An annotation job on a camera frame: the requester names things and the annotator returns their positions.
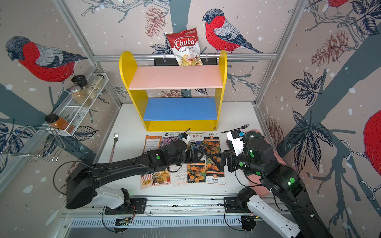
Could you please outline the hidden orange flower seed bag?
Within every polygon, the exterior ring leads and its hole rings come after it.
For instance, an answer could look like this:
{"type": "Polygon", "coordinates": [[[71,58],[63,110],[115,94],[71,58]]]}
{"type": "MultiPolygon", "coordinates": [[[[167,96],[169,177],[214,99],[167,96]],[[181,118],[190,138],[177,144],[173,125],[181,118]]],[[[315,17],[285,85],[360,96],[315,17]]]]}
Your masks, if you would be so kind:
{"type": "Polygon", "coordinates": [[[206,169],[205,164],[188,164],[187,165],[187,182],[188,183],[205,183],[206,169]]]}

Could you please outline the orange flower seed bag top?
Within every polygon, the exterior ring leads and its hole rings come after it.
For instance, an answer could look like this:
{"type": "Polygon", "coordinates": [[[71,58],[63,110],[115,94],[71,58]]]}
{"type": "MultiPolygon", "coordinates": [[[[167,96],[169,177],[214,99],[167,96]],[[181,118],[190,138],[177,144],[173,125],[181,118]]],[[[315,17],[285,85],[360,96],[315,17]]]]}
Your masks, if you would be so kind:
{"type": "Polygon", "coordinates": [[[218,132],[204,132],[203,139],[205,154],[218,154],[221,152],[218,132]]]}

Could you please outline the blue flower seed bag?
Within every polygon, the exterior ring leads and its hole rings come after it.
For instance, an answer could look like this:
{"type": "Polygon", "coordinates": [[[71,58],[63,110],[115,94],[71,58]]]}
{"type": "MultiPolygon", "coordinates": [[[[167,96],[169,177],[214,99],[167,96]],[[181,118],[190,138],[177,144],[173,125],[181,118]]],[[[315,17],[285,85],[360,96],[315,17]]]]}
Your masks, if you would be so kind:
{"type": "Polygon", "coordinates": [[[190,150],[204,153],[203,132],[190,133],[190,150]]]}

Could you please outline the white text seed bag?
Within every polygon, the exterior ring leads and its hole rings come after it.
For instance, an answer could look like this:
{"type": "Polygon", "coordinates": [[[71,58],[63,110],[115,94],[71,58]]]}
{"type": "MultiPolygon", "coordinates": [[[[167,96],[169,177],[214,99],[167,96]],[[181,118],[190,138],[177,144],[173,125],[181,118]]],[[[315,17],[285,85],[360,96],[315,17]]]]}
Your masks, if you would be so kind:
{"type": "Polygon", "coordinates": [[[188,184],[187,164],[181,164],[180,166],[171,165],[170,171],[173,188],[185,186],[188,184]]]}

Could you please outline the purple flower seed bag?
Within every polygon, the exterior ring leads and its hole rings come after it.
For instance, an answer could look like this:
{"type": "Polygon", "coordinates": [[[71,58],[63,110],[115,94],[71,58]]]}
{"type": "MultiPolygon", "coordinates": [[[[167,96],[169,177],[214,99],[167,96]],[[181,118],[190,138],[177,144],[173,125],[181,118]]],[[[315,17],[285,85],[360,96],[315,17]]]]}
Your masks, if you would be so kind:
{"type": "Polygon", "coordinates": [[[165,132],[161,138],[160,148],[169,145],[172,141],[177,140],[178,132],[165,132]]]}

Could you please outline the market stall bag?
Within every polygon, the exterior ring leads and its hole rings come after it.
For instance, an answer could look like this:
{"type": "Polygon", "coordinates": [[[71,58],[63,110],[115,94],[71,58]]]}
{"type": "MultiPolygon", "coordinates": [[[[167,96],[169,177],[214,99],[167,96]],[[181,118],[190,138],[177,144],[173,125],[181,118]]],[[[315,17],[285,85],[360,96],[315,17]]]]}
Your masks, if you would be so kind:
{"type": "Polygon", "coordinates": [[[152,186],[153,186],[153,175],[152,174],[142,175],[140,178],[140,188],[144,190],[152,186]]]}
{"type": "Polygon", "coordinates": [[[169,185],[171,184],[171,173],[168,170],[154,172],[152,174],[152,185],[169,185]]]}

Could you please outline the orange white seed bag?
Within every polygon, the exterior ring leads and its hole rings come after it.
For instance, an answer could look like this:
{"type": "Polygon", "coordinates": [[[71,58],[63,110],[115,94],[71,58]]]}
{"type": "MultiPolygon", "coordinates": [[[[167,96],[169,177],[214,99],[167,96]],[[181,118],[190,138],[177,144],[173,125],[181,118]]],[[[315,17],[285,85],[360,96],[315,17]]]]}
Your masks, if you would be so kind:
{"type": "Polygon", "coordinates": [[[143,153],[146,153],[151,150],[157,150],[161,144],[161,136],[150,136],[147,135],[145,137],[145,145],[143,149],[143,153]]]}

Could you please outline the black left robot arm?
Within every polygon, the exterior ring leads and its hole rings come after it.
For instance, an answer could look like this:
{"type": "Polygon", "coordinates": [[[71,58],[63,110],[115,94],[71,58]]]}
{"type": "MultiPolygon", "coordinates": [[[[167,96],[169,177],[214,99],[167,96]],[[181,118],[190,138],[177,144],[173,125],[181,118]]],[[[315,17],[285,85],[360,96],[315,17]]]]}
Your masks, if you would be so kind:
{"type": "Polygon", "coordinates": [[[66,179],[66,208],[77,209],[89,204],[97,195],[96,189],[110,182],[164,171],[171,165],[198,163],[204,153],[188,149],[182,140],[175,140],[156,150],[113,163],[80,164],[66,179]]]}

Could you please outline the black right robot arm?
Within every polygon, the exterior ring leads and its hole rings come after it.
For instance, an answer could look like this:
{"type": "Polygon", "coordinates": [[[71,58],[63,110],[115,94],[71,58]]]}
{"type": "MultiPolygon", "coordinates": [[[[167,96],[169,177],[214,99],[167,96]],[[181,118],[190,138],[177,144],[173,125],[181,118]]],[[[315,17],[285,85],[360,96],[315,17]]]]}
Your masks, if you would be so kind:
{"type": "Polygon", "coordinates": [[[291,167],[278,161],[273,147],[255,131],[244,133],[240,129],[226,132],[229,149],[220,153],[223,166],[228,171],[238,170],[244,175],[257,175],[259,182],[246,185],[236,197],[225,197],[225,212],[251,212],[270,225],[283,238],[331,238],[311,203],[299,175],[291,167]],[[278,206],[272,208],[254,190],[264,187],[275,200],[279,199],[294,222],[284,217],[278,206]]]}

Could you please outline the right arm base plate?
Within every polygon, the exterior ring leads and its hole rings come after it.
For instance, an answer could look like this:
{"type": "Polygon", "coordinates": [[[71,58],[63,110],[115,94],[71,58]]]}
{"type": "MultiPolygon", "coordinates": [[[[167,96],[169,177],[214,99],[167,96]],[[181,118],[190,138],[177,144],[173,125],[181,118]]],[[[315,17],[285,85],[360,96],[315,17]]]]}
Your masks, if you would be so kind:
{"type": "Polygon", "coordinates": [[[252,213],[247,206],[247,201],[239,197],[224,197],[223,206],[226,213],[252,213]]]}

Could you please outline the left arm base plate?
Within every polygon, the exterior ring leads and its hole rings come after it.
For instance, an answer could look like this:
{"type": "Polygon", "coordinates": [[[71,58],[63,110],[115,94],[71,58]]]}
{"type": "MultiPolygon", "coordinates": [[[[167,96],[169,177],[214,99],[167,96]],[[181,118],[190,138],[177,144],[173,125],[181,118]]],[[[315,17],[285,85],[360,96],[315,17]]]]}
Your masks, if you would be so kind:
{"type": "Polygon", "coordinates": [[[141,215],[145,213],[147,198],[131,198],[130,202],[130,205],[123,204],[116,209],[106,207],[104,213],[105,215],[141,215]]]}

